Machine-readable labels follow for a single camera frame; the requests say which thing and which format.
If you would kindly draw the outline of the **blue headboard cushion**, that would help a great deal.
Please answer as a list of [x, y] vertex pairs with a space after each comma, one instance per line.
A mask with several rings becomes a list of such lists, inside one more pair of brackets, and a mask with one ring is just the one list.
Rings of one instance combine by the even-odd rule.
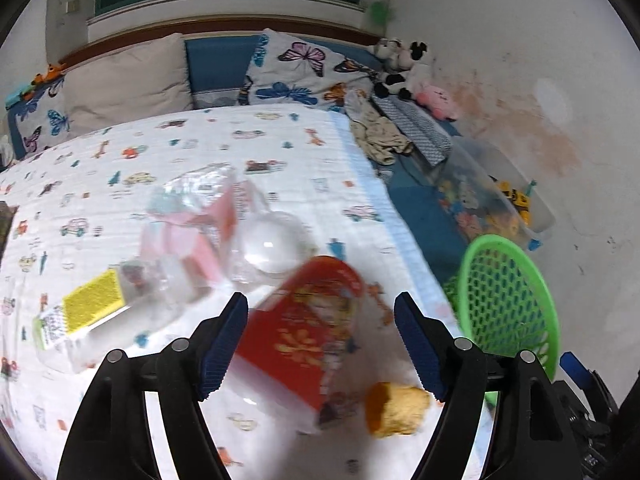
[[184, 42], [192, 100], [197, 110], [235, 106], [257, 43], [257, 35]]

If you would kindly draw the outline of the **pink plush toy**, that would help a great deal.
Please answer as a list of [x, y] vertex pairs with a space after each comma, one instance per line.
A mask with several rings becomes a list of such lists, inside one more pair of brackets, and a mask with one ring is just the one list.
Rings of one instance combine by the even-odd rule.
[[416, 102], [425, 107], [437, 120], [455, 122], [459, 119], [459, 110], [450, 94], [439, 87], [429, 84], [416, 94]]

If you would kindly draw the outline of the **yellow toy truck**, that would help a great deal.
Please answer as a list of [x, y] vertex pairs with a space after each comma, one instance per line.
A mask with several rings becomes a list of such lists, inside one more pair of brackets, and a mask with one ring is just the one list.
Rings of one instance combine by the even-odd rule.
[[530, 198], [532, 197], [534, 187], [537, 182], [531, 180], [524, 190], [514, 188], [509, 181], [494, 180], [498, 190], [504, 195], [508, 202], [515, 208], [526, 226], [532, 224], [532, 214], [530, 213]]

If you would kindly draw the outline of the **yellow sponge cake piece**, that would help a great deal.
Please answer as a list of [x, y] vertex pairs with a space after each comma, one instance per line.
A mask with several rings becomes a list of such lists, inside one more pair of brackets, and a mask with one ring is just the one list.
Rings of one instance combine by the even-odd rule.
[[372, 437], [415, 434], [431, 405], [431, 396], [413, 386], [377, 382], [363, 398], [364, 418]]

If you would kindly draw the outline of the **orange toy on headboard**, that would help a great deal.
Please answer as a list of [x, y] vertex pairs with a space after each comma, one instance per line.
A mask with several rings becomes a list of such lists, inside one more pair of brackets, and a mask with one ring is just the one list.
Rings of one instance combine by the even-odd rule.
[[38, 73], [31, 82], [10, 93], [4, 100], [4, 107], [9, 110], [18, 103], [31, 100], [37, 91], [58, 81], [64, 75], [64, 70], [64, 64], [49, 64], [44, 74]]

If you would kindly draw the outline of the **butterfly print pillow left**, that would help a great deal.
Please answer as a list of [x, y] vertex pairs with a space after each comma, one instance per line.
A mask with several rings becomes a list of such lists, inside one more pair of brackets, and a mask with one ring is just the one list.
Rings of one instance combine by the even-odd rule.
[[35, 156], [70, 138], [64, 82], [62, 76], [45, 84], [31, 99], [9, 109], [9, 135], [16, 159]]

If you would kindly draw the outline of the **beige patterned clothing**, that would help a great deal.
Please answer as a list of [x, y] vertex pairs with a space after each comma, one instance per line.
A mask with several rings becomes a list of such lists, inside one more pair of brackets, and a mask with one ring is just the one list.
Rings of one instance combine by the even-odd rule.
[[344, 104], [352, 136], [368, 159], [381, 166], [392, 166], [397, 155], [412, 152], [412, 142], [380, 114], [362, 90], [349, 90]]

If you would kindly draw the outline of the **black white plush cow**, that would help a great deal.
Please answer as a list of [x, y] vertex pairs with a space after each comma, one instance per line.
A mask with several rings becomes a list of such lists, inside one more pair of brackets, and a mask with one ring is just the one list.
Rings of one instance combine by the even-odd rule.
[[367, 50], [383, 64], [373, 88], [379, 99], [398, 96], [401, 100], [412, 101], [431, 83], [433, 55], [425, 41], [382, 38]]

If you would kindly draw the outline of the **grey patterned folded cloth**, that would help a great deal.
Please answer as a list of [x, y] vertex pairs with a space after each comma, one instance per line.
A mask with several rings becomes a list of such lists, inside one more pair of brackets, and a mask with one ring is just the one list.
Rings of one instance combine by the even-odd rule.
[[444, 162], [451, 151], [451, 138], [444, 127], [414, 103], [397, 96], [372, 98], [374, 105], [406, 136], [431, 167]]

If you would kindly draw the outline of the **colourful book on bed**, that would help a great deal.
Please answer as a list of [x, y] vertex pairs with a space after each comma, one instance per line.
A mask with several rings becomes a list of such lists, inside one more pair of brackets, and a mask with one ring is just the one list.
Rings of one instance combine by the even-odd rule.
[[0, 259], [6, 250], [16, 212], [16, 207], [9, 206], [4, 200], [0, 202]]

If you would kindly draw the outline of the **blue mattress sheet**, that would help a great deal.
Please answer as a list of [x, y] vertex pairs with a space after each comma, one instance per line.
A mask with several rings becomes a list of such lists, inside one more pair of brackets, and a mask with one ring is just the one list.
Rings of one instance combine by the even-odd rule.
[[[367, 48], [352, 48], [324, 40], [318, 44], [373, 68], [376, 71], [374, 83], [383, 69], [382, 62]], [[453, 133], [444, 120], [437, 121], [449, 135]], [[468, 243], [454, 226], [454, 220], [448, 217], [437, 201], [434, 181], [436, 167], [431, 167], [414, 145], [409, 155], [397, 155], [392, 166], [381, 166], [376, 162], [374, 166], [393, 171], [388, 181], [390, 198], [413, 232], [439, 283], [445, 285], [457, 273]]]

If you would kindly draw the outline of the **butterfly print pillow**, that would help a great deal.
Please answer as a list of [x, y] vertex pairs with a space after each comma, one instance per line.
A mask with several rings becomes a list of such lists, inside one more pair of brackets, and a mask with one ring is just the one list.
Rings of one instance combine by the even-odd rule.
[[16, 159], [35, 156], [70, 138], [64, 82], [62, 76], [45, 84], [31, 99], [9, 109], [9, 135]]
[[240, 105], [297, 103], [341, 113], [349, 91], [367, 98], [376, 71], [320, 44], [265, 29], [250, 58]]

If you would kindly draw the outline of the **clear plastic dome lid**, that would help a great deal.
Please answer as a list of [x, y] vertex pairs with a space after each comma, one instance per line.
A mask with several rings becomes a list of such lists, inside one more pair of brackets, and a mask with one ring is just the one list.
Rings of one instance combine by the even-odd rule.
[[284, 281], [316, 253], [316, 245], [294, 214], [253, 214], [236, 230], [229, 252], [229, 278], [247, 287]]

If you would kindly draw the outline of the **clear plastic toy bin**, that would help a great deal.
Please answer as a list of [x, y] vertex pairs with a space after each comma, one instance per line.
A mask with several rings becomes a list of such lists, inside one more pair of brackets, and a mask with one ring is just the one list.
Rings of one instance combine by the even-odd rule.
[[531, 180], [486, 141], [455, 136], [451, 144], [446, 162], [436, 172], [435, 188], [439, 205], [461, 234], [467, 240], [496, 234], [529, 252], [541, 248], [555, 218], [536, 186], [530, 198], [532, 224], [526, 226], [494, 182], [509, 181], [524, 190]]

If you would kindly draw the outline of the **beige pillow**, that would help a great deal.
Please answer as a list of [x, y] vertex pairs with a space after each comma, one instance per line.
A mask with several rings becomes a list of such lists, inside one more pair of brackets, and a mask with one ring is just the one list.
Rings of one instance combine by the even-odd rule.
[[172, 34], [81, 63], [65, 74], [70, 131], [192, 110], [186, 43]]

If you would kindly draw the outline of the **red instant noodle cup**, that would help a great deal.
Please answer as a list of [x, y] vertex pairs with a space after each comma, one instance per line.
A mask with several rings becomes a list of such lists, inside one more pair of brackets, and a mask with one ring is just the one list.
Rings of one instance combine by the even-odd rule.
[[304, 263], [250, 310], [228, 371], [233, 391], [303, 434], [318, 432], [363, 292], [359, 274], [340, 259]]

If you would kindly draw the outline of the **butterfly print pillow right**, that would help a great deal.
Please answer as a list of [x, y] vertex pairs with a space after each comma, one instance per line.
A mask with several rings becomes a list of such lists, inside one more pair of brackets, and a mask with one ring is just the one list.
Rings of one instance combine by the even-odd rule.
[[240, 105], [297, 103], [341, 113], [349, 91], [367, 98], [376, 71], [320, 44], [265, 29], [250, 58]]

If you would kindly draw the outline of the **green plastic mesh basket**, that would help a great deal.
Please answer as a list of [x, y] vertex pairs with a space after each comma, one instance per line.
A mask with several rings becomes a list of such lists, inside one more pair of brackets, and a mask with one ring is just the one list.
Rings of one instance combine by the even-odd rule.
[[444, 292], [466, 338], [497, 356], [533, 351], [554, 378], [561, 336], [554, 300], [517, 244], [495, 234], [477, 237]]

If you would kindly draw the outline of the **clear bottle yellow label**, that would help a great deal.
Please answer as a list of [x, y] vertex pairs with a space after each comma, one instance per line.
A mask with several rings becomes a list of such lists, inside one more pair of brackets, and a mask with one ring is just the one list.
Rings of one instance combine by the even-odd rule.
[[93, 367], [175, 322], [205, 287], [194, 266], [174, 255], [111, 266], [34, 317], [38, 359], [61, 372]]

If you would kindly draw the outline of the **white cartoon print blanket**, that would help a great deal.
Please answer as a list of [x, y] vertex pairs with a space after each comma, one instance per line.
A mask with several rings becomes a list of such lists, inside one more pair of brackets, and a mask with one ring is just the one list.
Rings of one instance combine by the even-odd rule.
[[103, 128], [6, 170], [1, 422], [55, 479], [107, 353], [189, 337], [242, 292], [247, 325], [200, 409], [235, 479], [408, 479], [442, 409], [394, 323], [456, 322], [345, 115], [297, 104]]

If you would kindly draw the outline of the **pink plastic snack bag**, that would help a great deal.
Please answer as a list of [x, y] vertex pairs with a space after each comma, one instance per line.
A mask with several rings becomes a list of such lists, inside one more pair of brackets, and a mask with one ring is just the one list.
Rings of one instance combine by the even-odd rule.
[[180, 174], [154, 188], [139, 254], [179, 259], [194, 278], [214, 286], [229, 272], [229, 252], [239, 224], [269, 211], [264, 194], [241, 180], [228, 162]]

